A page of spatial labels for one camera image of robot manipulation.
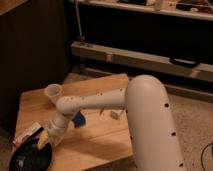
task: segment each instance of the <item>metal bar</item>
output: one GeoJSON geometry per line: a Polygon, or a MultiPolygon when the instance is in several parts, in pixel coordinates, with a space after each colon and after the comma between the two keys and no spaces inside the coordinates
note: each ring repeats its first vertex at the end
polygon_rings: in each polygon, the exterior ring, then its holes
{"type": "Polygon", "coordinates": [[[81,27],[80,13],[79,13],[79,9],[78,9],[78,0],[74,0],[74,3],[75,3],[75,9],[76,9],[77,23],[78,23],[79,39],[81,42],[84,42],[84,36],[82,33],[82,27],[81,27]]]}
{"type": "Polygon", "coordinates": [[[71,48],[73,55],[79,57],[213,82],[213,66],[208,64],[201,63],[197,67],[187,68],[170,63],[168,57],[94,44],[82,45],[81,42],[74,42],[71,48]]]}

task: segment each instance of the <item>blue object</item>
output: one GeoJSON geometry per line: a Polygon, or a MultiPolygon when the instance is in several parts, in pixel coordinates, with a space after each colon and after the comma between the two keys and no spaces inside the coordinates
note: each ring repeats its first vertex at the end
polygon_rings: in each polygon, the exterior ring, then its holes
{"type": "Polygon", "coordinates": [[[75,128],[79,128],[86,124],[86,118],[80,111],[75,115],[75,117],[72,119],[72,121],[74,123],[75,128]]]}

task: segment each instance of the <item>floor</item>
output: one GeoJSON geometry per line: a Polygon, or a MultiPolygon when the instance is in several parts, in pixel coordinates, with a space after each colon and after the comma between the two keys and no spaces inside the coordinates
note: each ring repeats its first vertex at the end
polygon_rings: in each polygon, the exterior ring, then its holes
{"type": "MultiPolygon", "coordinates": [[[[64,83],[91,79],[85,75],[70,73],[64,83]]],[[[175,118],[179,139],[188,171],[200,171],[200,155],[202,149],[213,142],[213,103],[179,97],[169,94],[171,108],[175,118]]],[[[12,137],[0,129],[0,171],[7,170],[12,148],[12,137]]],[[[204,153],[206,170],[213,168],[211,148],[204,153]]],[[[132,157],[100,166],[90,171],[135,170],[132,157]]]]}

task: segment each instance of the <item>dark wall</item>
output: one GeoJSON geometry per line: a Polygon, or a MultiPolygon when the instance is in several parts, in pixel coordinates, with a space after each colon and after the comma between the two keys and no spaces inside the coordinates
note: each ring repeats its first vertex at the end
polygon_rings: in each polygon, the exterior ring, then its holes
{"type": "Polygon", "coordinates": [[[0,126],[13,133],[19,97],[70,69],[63,0],[31,0],[0,16],[0,126]]]}
{"type": "Polygon", "coordinates": [[[79,9],[86,42],[213,64],[213,21],[85,4],[79,9]]]}

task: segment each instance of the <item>black screw hole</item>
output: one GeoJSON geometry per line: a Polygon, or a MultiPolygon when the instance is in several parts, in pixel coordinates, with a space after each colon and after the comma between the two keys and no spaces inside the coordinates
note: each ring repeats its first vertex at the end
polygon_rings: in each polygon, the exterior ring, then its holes
{"type": "Polygon", "coordinates": [[[169,103],[165,103],[164,106],[165,106],[165,107],[169,107],[169,103]]]}
{"type": "Polygon", "coordinates": [[[172,135],[172,136],[176,136],[176,132],[173,132],[171,135],[172,135]]]}
{"type": "Polygon", "coordinates": [[[179,165],[179,167],[183,167],[183,163],[181,163],[181,164],[179,165]]]}

